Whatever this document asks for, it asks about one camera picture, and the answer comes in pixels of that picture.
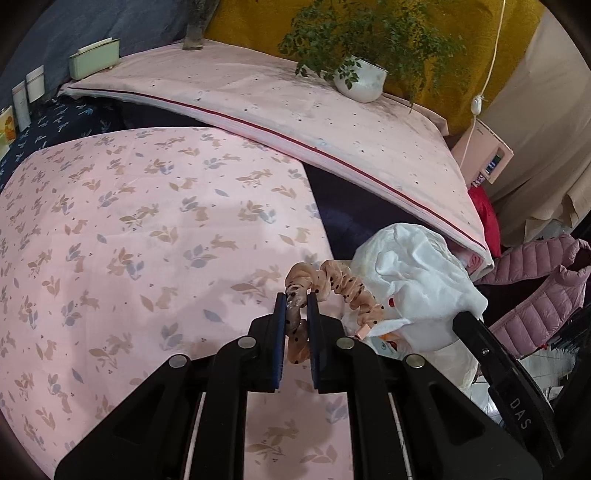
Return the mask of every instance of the dark blue floral blanket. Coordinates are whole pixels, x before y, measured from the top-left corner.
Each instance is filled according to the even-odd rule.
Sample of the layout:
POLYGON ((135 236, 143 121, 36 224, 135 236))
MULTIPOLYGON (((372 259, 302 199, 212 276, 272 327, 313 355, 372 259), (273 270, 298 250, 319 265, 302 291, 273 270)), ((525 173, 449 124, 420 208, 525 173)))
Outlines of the dark blue floral blanket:
POLYGON ((29 155, 42 148, 125 129, 119 110, 110 100, 58 97, 43 107, 40 118, 20 132, 0 160, 0 192, 12 172, 29 155))

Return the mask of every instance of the green leaves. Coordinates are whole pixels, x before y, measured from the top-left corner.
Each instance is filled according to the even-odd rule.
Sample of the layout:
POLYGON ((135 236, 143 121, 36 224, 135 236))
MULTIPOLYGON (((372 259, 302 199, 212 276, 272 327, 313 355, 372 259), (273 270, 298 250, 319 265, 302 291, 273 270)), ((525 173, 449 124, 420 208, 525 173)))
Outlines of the green leaves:
POLYGON ((412 100, 427 78, 436 90, 445 75, 462 76, 463 70, 450 62, 466 50, 463 39, 429 22, 434 8, 453 1, 378 0, 370 7, 351 0, 313 0, 292 19, 279 51, 298 60, 296 75, 312 71, 329 82, 336 73, 349 89, 359 80, 352 68, 360 64, 352 57, 366 60, 387 70, 412 100))

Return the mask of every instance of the white container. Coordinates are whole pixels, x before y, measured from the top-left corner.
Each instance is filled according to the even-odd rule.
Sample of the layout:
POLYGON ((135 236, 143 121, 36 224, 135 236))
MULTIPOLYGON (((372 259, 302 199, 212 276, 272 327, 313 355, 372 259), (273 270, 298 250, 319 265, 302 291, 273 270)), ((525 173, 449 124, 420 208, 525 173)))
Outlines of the white container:
POLYGON ((17 114, 18 128, 22 132, 31 125, 31 116, 29 115, 29 105, 27 103, 27 87, 24 80, 12 89, 12 99, 14 101, 14 111, 17 114))
POLYGON ((338 91, 343 95, 355 100, 356 102, 368 103, 377 100, 382 92, 384 91, 384 82, 388 72, 376 65, 355 59, 355 61, 361 64, 361 67, 353 65, 351 69, 357 73, 359 80, 353 83, 349 89, 345 83, 345 79, 339 77, 339 72, 335 72, 335 86, 338 91))
POLYGON ((26 80, 29 103, 33 103, 35 100, 45 95, 45 75, 43 72, 43 65, 27 74, 26 80))

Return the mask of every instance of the gray curtain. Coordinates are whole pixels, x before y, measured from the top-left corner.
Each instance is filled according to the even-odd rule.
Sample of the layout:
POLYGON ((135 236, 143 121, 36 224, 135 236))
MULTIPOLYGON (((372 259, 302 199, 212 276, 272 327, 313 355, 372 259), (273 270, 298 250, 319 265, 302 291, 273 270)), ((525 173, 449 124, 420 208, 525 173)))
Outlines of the gray curtain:
POLYGON ((12 87, 45 65, 48 92, 69 79, 68 56, 113 37, 121 56, 184 38, 186 0, 55 0, 14 51, 0 76, 0 109, 12 103, 12 87))

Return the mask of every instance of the vase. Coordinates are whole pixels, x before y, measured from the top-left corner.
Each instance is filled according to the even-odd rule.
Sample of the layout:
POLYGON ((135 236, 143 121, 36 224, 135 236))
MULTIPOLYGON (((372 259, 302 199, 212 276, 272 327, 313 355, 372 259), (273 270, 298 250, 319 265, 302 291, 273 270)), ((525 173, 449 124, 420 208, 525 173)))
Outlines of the vase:
POLYGON ((351 67, 359 77, 351 88, 348 88, 345 79, 339 77, 339 72, 335 72, 335 86, 343 95, 355 100, 356 102, 368 103, 377 100, 384 91, 384 82, 388 72, 376 65, 372 65, 361 59, 354 59, 356 63, 351 67))

